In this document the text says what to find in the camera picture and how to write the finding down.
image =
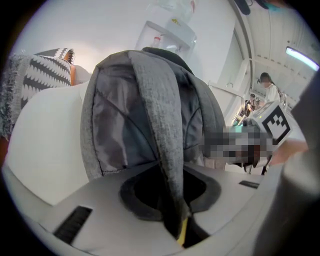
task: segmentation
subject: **hand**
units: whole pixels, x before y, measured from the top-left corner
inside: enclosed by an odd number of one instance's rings
[[[308,145],[305,141],[296,139],[287,139],[274,153],[269,165],[277,165],[286,162],[289,157],[297,152],[308,150]]]

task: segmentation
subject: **white shirt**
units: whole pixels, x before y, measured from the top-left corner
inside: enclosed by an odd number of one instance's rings
[[[264,103],[274,102],[276,100],[280,101],[280,95],[278,89],[274,84],[271,84],[266,90],[266,95],[264,98]]]

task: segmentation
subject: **backpack strap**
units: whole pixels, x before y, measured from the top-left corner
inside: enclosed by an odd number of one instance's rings
[[[150,129],[155,139],[159,165],[165,179],[163,221],[178,238],[189,208],[183,192],[183,129],[181,100],[174,72],[162,59],[129,51]]]
[[[210,141],[213,133],[222,133],[226,127],[224,115],[209,86],[190,73],[188,77],[195,88],[201,109],[204,136],[202,153],[204,157],[211,158]]]

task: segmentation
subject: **white ceiling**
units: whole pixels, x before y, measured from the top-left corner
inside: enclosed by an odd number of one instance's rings
[[[255,1],[250,9],[247,19],[255,53],[253,89],[261,95],[265,94],[265,89],[257,84],[257,80],[261,73],[267,72],[278,88],[291,98],[292,107],[315,71],[287,55],[286,47],[292,47],[320,63],[319,42],[294,10],[282,8],[268,11]]]

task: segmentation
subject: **gray backpack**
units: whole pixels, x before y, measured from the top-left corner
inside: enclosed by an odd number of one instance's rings
[[[225,121],[208,85],[182,67],[180,57],[156,53],[123,51],[96,66],[83,102],[81,152],[91,180],[158,163],[166,198],[162,217],[177,238],[191,214],[183,195],[184,162],[210,157],[210,148],[200,145]]]

